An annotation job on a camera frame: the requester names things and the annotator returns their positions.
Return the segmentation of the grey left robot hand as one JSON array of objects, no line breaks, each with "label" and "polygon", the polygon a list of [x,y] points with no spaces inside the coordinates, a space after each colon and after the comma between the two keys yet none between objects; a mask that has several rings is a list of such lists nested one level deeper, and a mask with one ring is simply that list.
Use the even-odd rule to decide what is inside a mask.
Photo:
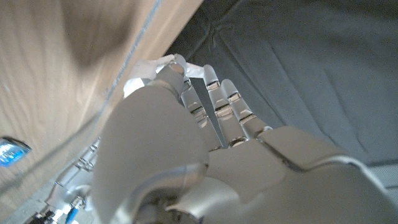
[{"label": "grey left robot hand", "polygon": [[137,72],[103,131],[93,177],[101,223],[396,223],[397,205],[359,160],[305,131],[272,128],[231,80],[201,72],[215,129],[168,55]]}]

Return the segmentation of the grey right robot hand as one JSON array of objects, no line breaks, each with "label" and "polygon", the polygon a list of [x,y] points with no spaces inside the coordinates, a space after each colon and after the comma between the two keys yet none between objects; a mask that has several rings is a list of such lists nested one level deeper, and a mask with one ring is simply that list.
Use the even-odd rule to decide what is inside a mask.
[{"label": "grey right robot hand", "polygon": [[75,205],[75,200],[79,199],[86,203],[91,189],[99,144],[100,138],[97,138],[57,177],[45,201],[47,205],[68,213]]}]

